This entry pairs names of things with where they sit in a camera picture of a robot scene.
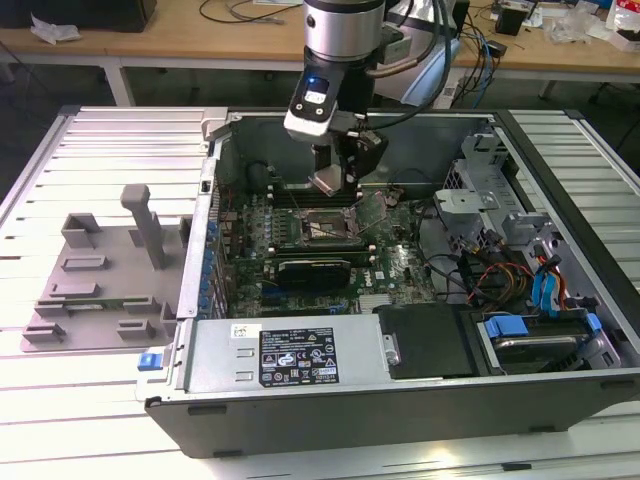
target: metal bracket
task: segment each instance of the metal bracket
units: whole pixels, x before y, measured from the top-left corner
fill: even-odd
[[[510,245],[527,245],[550,222],[545,213],[511,213],[502,222]]]

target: desk leg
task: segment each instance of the desk leg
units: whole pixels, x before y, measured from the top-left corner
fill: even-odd
[[[540,97],[542,100],[546,100],[547,98],[549,98],[549,95],[551,95],[551,90],[553,90],[553,87],[555,86],[555,80],[547,80],[546,82],[544,82],[542,88],[538,92],[538,97]]]
[[[112,64],[103,65],[104,73],[107,76],[107,82],[111,87],[111,93],[116,101],[116,105],[119,107],[134,107],[136,102],[131,93],[131,87],[127,80],[127,74],[124,71],[124,67]]]
[[[8,63],[0,63],[0,83],[13,83],[15,78]]]

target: blue tab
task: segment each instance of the blue tab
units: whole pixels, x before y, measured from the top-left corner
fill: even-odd
[[[587,323],[591,327],[591,330],[593,330],[593,333],[597,333],[602,330],[600,319],[595,313],[587,313]]]
[[[154,370],[162,370],[162,354],[141,353],[138,359],[138,371],[151,372]]]
[[[484,322],[484,328],[487,329],[489,338],[496,338],[500,336],[500,329],[498,328],[498,324],[493,318]]]
[[[496,315],[485,321],[484,326],[489,338],[529,335],[529,330],[520,315]]]
[[[542,281],[544,280],[544,275],[542,273],[536,274],[533,279],[533,287],[531,287],[531,301],[533,302],[534,307],[540,306],[540,300],[542,297]]]
[[[540,308],[543,312],[547,312],[551,317],[557,317],[558,311],[553,308],[553,293],[556,290],[556,277],[553,275],[547,275],[547,280],[544,283],[544,289],[542,291],[542,300],[540,301]]]

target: black cable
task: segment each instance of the black cable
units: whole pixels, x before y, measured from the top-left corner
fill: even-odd
[[[627,138],[629,138],[629,135],[631,135],[631,133],[636,129],[636,127],[638,125],[640,125],[640,118],[638,118],[638,120],[633,122],[633,124],[629,127],[629,129],[622,136],[622,138],[618,142],[618,146],[616,147],[616,152],[620,152],[620,149],[622,148],[622,145],[624,145],[624,142],[627,141]]]
[[[260,15],[258,17],[247,18],[246,20],[224,20],[224,19],[221,19],[221,18],[210,17],[209,15],[204,13],[204,11],[203,11],[204,7],[207,6],[207,4],[209,2],[211,2],[211,0],[205,0],[204,2],[202,2],[202,4],[200,5],[200,8],[198,9],[198,12],[200,13],[200,15],[202,17],[206,18],[207,20],[211,20],[212,22],[224,23],[224,24],[253,23],[256,20],[261,20],[263,18],[272,17],[274,15],[277,15],[278,13],[286,12],[287,10],[293,10],[294,8],[298,8],[298,7],[302,6],[302,5],[291,5],[289,7],[285,7],[285,8],[281,8],[280,10],[276,10],[275,12],[266,13],[266,14]]]
[[[225,3],[224,6],[234,18],[237,18],[238,20],[252,20],[253,17],[244,15],[236,11],[236,8],[238,8],[240,5],[246,5],[247,3],[251,3],[252,1],[253,0],[242,0],[241,2],[234,3],[233,5],[229,5],[228,3]],[[285,23],[284,20],[280,20],[278,18],[271,18],[271,17],[259,18],[258,20],[253,20],[253,21],[255,23],[273,23],[276,25],[284,25]]]
[[[409,15],[411,14],[411,11],[413,10],[413,6],[415,5],[415,0],[409,0],[409,6],[407,7],[407,11],[404,14],[404,17],[402,18],[402,20],[400,20],[400,23],[398,23],[398,27],[401,27],[402,25],[404,25],[404,22],[407,21],[407,18],[409,18]]]
[[[476,88],[478,87],[478,84],[482,79],[482,73],[485,71],[485,66],[487,62],[487,58],[486,58],[487,53],[483,44],[484,34],[479,28],[475,26],[475,24],[473,23],[473,18],[471,17],[471,14],[469,12],[467,12],[467,18],[468,18],[468,22],[465,22],[465,25],[471,28],[473,35],[470,35],[467,32],[463,32],[463,33],[466,33],[466,35],[469,36],[469,38],[475,41],[476,48],[478,49],[478,55],[476,57],[476,64],[473,67],[471,74],[465,79],[464,83],[462,84],[462,87],[460,88],[460,91],[456,94],[453,101],[451,102],[452,105],[455,104],[458,100],[462,100],[468,93],[476,91]],[[478,77],[475,77],[478,67],[480,67],[480,74],[478,75]],[[489,79],[486,80],[487,82],[493,81],[494,72],[495,70],[492,69]]]
[[[406,120],[409,120],[410,118],[415,117],[417,114],[419,114],[420,112],[425,110],[427,107],[429,107],[429,105],[431,105],[438,98],[438,96],[444,89],[445,85],[447,84],[447,78],[449,77],[449,72],[451,71],[451,30],[449,29],[449,15],[447,13],[446,6],[444,5],[444,0],[434,0],[433,6],[434,6],[434,9],[433,9],[434,20],[438,16],[436,11],[439,10],[438,13],[441,14],[442,23],[444,27],[444,70],[442,71],[442,77],[440,78],[440,82],[436,86],[436,89],[433,91],[431,96],[429,96],[424,102],[422,102],[416,108],[414,108],[410,112],[399,115],[391,120],[388,120],[386,123],[371,126],[371,129],[373,130],[389,128],[394,125],[398,125],[399,123],[402,123]],[[435,31],[433,33],[434,37],[437,37],[436,32],[439,34],[439,29],[440,29],[440,21],[438,20],[435,22]]]
[[[480,67],[480,64],[482,63],[484,58],[484,48],[482,46],[482,42],[475,37],[471,37],[471,40],[476,42],[476,48],[478,50],[478,54],[476,56],[476,63],[473,66],[473,70],[471,71],[471,74],[468,75],[467,78],[465,78],[465,81],[460,87],[460,90],[458,91],[458,93],[456,93],[455,97],[451,101],[451,105],[454,105],[458,100],[464,98],[464,96],[468,93],[467,88],[469,87],[469,84],[471,84],[471,82],[474,80],[476,72],[478,71],[478,67]]]
[[[58,102],[58,99],[55,97],[55,95],[53,95],[53,93],[51,93],[51,90],[49,90],[49,88],[47,88],[47,86],[44,84],[44,82],[42,80],[40,80],[40,78],[33,73],[33,71],[31,69],[29,69],[29,67],[27,67],[24,62],[22,60],[20,60],[15,53],[13,53],[9,47],[7,47],[5,45],[5,43],[0,40],[0,47],[2,47],[2,49],[7,52],[16,62],[18,62],[18,65],[20,65],[20,67],[22,67],[27,74],[30,74],[31,77],[36,81],[36,83],[38,85],[40,85],[40,87],[42,88],[42,90],[47,94],[47,96],[49,97],[49,100],[51,100],[53,103],[55,104],[59,104],[60,102]]]
[[[397,75],[398,73],[410,70],[412,68],[417,67],[420,62],[422,62],[425,58],[427,58],[429,55],[431,55],[431,52],[433,52],[433,49],[436,48],[436,45],[438,43],[438,38],[440,36],[440,20],[439,20],[439,10],[437,8],[435,8],[435,4],[433,7],[433,24],[434,24],[434,30],[433,30],[433,35],[431,35],[431,40],[429,41],[429,44],[427,45],[427,47],[420,53],[420,55],[418,55],[416,58],[411,59],[411,60],[406,60],[404,62],[400,62],[398,64],[395,65],[391,65],[389,67],[383,67],[379,70],[375,70],[375,69],[369,69],[367,70],[367,75],[371,78],[374,79],[378,79],[378,78],[387,78],[387,77],[392,77],[393,75]]]

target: wooden table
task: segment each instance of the wooden table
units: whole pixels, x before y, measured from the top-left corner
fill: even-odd
[[[27,29],[0,29],[0,40],[22,61],[33,64],[96,65],[104,68],[117,105],[134,105],[125,67],[212,68],[300,71],[304,46],[302,9],[278,15],[285,25],[215,23],[200,16],[201,0],[158,0],[153,18],[142,33],[82,30],[75,42],[49,45]],[[473,0],[471,14],[489,39],[507,45],[497,76],[539,80],[640,83],[640,55],[623,53],[607,42],[552,45],[541,29],[521,29],[517,37],[494,32],[494,23],[475,14],[487,0]],[[247,15],[275,7],[246,5]],[[205,8],[213,17],[233,19],[223,0]],[[463,76],[475,64],[476,51],[464,41],[452,69]],[[0,50],[0,62],[14,61]]]

